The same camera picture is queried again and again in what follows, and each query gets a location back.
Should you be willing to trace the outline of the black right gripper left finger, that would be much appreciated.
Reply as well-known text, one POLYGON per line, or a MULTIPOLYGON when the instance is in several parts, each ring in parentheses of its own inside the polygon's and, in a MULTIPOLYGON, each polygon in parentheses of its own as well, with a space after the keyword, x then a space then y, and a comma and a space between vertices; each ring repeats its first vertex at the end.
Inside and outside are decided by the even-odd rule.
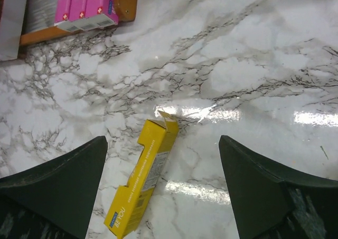
POLYGON ((1 178, 1 238, 85 238, 107 149, 98 136, 1 178))

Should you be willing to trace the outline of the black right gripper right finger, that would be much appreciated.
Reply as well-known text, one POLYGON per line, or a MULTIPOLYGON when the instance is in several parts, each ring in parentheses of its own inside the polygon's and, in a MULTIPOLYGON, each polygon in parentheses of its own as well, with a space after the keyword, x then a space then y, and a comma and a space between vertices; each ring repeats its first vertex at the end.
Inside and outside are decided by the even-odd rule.
POLYGON ((337 181, 310 175, 221 136, 240 238, 337 238, 337 181))

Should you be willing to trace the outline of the yellow toothpaste box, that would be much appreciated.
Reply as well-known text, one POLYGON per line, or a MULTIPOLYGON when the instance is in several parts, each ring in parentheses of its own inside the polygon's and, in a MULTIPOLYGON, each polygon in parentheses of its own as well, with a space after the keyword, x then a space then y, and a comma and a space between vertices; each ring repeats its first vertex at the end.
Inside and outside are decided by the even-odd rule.
POLYGON ((138 228, 179 132, 171 114, 158 113, 162 120, 145 121, 137 141, 143 150, 126 185, 117 188, 104 221, 117 238, 138 228))

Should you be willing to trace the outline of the large pink toothpaste box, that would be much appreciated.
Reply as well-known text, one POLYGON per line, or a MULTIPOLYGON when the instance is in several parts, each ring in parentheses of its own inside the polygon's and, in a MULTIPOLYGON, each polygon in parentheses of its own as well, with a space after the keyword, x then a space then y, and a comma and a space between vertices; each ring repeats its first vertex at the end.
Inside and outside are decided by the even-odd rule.
POLYGON ((54 26, 67 32, 75 32, 78 28, 69 20, 70 7, 71 0, 57 0, 54 26))

